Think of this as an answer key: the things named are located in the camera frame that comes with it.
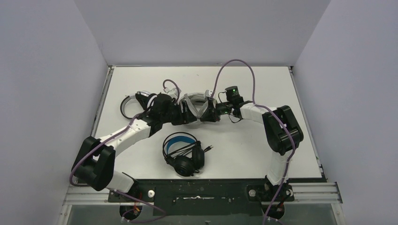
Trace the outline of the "black headphones with blue band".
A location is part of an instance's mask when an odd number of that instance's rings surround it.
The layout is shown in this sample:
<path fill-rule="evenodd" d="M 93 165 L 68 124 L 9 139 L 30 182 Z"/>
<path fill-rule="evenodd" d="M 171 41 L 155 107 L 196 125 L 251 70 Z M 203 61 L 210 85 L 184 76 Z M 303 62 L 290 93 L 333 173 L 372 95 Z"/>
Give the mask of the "black headphones with blue band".
<path fill-rule="evenodd" d="M 174 132 L 162 144 L 162 154 L 166 163 L 183 177 L 193 176 L 205 165 L 205 150 L 194 135 L 187 132 Z"/>

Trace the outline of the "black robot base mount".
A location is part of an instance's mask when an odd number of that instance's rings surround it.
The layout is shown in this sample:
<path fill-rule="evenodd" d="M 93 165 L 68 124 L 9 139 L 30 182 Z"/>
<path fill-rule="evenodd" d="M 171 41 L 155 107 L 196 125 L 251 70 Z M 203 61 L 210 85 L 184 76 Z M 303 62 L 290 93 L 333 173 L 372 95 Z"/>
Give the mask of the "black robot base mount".
<path fill-rule="evenodd" d="M 168 216 L 261 216 L 277 189 L 265 179 L 144 179 L 128 193 Z"/>

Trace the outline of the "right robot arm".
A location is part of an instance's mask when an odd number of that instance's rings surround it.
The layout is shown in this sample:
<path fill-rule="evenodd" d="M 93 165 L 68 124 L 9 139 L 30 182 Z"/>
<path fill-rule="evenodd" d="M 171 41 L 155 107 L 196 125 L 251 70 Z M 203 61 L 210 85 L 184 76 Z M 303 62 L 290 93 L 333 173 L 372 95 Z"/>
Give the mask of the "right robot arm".
<path fill-rule="evenodd" d="M 270 200 L 276 200 L 283 193 L 282 184 L 288 180 L 291 158 L 304 135 L 296 117 L 287 105 L 267 107 L 254 101 L 245 101 L 240 96 L 237 86 L 225 89 L 227 100 L 217 102 L 214 93 L 206 90 L 205 103 L 199 111 L 201 121 L 216 121 L 221 115 L 232 114 L 242 120 L 251 120 L 264 126 L 267 142 L 272 150 L 269 170 L 265 176 L 269 184 L 264 187 L 264 194 Z"/>

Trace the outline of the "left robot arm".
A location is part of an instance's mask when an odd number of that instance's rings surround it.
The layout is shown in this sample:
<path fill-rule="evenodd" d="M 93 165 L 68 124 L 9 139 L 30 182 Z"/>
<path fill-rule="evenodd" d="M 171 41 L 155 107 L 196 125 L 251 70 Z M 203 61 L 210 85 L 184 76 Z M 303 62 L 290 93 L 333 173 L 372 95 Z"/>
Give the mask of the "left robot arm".
<path fill-rule="evenodd" d="M 129 124 L 107 136 L 87 137 L 71 169 L 69 181 L 74 177 L 97 191 L 105 188 L 120 191 L 127 200 L 138 196 L 135 180 L 115 170 L 115 158 L 135 143 L 151 137 L 163 124 L 173 126 L 197 121 L 187 102 L 178 102 L 168 94 L 136 94 L 143 112 L 136 114 Z"/>

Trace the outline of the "white and black headphones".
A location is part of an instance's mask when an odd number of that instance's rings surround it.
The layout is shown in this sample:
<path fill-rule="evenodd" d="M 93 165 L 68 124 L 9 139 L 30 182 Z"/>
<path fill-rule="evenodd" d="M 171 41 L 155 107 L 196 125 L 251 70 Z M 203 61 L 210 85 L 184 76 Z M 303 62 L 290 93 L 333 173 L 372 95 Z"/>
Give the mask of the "white and black headphones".
<path fill-rule="evenodd" d="M 141 106 L 142 109 L 147 110 L 151 107 L 153 98 L 156 97 L 157 94 L 151 93 L 145 90 L 137 91 L 135 94 L 127 95 L 120 103 L 120 113 L 122 116 L 128 120 L 131 120 L 132 117 L 128 117 L 125 113 L 126 105 L 133 101 L 137 102 Z"/>

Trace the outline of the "grey white headphones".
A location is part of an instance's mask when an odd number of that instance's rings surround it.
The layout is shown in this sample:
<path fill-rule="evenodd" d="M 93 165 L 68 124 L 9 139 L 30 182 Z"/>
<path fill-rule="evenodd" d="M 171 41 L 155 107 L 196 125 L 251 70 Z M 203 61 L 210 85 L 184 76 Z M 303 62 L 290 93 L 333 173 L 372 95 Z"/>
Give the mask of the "grey white headphones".
<path fill-rule="evenodd" d="M 206 90 L 205 92 L 194 92 L 194 93 L 186 93 L 179 100 L 179 103 L 186 102 L 188 104 L 189 109 L 196 117 L 197 121 L 200 121 L 200 117 L 203 112 L 207 109 L 208 105 L 212 100 L 209 100 L 211 95 L 213 94 L 212 90 Z"/>

